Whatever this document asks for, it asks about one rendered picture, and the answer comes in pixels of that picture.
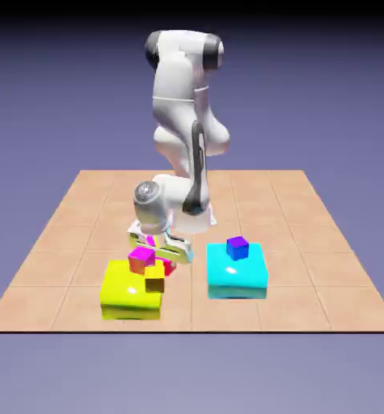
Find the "small blue cube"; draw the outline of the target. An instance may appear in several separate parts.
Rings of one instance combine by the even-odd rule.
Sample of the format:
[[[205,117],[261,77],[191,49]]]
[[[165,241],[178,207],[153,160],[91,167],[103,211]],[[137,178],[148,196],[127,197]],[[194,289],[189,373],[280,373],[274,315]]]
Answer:
[[[226,253],[234,260],[242,260],[249,255],[249,242],[243,236],[235,236],[227,239]]]

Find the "small magenta cube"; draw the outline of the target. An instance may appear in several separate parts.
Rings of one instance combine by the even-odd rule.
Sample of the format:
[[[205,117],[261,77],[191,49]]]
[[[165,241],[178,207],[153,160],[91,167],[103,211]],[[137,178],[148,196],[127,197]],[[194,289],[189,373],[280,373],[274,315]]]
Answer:
[[[144,275],[148,266],[155,265],[154,249],[138,246],[129,254],[129,269],[131,272]]]

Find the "small red cube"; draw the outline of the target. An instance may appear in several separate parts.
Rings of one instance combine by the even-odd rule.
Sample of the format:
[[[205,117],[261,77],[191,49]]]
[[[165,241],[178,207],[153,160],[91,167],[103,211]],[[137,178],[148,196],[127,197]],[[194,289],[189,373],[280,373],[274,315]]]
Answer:
[[[177,267],[176,262],[173,262],[165,258],[159,258],[159,260],[162,261],[162,264],[164,267],[164,274],[166,277],[170,276],[176,270],[176,267]]]

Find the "small yellow cube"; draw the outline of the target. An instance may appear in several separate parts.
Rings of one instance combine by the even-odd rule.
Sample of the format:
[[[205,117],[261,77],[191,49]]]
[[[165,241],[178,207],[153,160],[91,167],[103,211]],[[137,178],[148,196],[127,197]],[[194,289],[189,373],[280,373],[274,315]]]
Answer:
[[[147,293],[163,293],[165,289],[165,268],[162,262],[145,269],[145,287]]]

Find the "large yellow box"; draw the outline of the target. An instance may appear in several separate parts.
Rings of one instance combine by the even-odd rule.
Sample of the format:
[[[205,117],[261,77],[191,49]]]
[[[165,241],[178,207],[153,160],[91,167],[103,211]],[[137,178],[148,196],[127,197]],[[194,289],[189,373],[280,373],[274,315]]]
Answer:
[[[111,319],[160,317],[162,294],[146,291],[146,276],[132,272],[128,260],[110,260],[99,291],[101,315]]]

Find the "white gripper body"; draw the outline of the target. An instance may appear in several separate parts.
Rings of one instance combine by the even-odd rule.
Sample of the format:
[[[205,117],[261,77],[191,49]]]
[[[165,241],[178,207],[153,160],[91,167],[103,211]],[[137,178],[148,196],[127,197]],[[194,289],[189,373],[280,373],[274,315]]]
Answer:
[[[141,231],[140,222],[134,220],[127,233],[129,244],[133,248],[146,247],[152,249],[156,256],[177,264],[190,264],[192,262],[191,242],[183,237],[173,235],[170,228],[161,234],[145,234]]]

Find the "large cyan box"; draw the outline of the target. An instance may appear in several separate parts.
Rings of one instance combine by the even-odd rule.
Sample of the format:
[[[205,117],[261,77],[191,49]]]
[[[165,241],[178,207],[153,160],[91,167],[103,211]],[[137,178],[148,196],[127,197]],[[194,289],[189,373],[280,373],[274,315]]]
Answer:
[[[266,298],[268,269],[258,243],[250,243],[248,257],[239,260],[227,254],[225,243],[208,243],[206,264],[209,298]]]

